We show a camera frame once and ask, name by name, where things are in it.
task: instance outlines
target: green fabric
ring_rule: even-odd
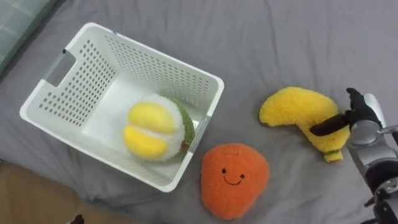
[[[187,143],[188,145],[191,145],[193,138],[195,137],[195,128],[193,127],[192,119],[191,117],[189,117],[188,111],[186,111],[181,102],[179,102],[175,98],[169,96],[165,97],[173,101],[177,105],[178,110],[180,111],[180,114],[182,116],[182,123],[185,129],[184,142]]]
[[[0,75],[61,0],[0,0]]]
[[[329,155],[336,154],[336,153],[339,153],[339,152],[340,152],[340,150],[337,149],[337,150],[332,150],[332,151],[324,152],[323,155],[329,156]]]

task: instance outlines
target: wooden floor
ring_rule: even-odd
[[[1,224],[137,224],[121,214],[82,202],[74,191],[19,166],[0,164]]]

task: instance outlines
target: yellow plush toy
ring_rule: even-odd
[[[339,114],[332,99],[312,90],[287,87],[270,96],[261,106],[260,122],[269,126],[296,124],[308,140],[323,153],[327,162],[343,159],[341,148],[349,137],[345,127],[326,136],[316,136],[310,128]]]
[[[123,138],[127,149],[151,161],[165,161],[187,150],[195,130],[184,107],[175,99],[153,94],[128,112]]]

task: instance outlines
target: plush durian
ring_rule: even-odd
[[[124,129],[127,149],[147,160],[165,161],[187,150],[195,130],[185,108],[170,97],[153,94],[128,111]]]

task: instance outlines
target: basket handle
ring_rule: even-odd
[[[43,79],[55,87],[59,86],[75,62],[75,56],[66,49],[63,49],[62,54],[57,57]]]
[[[201,140],[201,137],[205,133],[205,130],[207,128],[207,125],[209,124],[211,116],[206,115],[205,118],[203,118],[203,121],[201,122],[200,127],[198,128],[197,134],[193,138],[193,141],[191,143],[191,146],[189,147],[188,152],[194,153],[196,149],[198,148],[199,142]]]

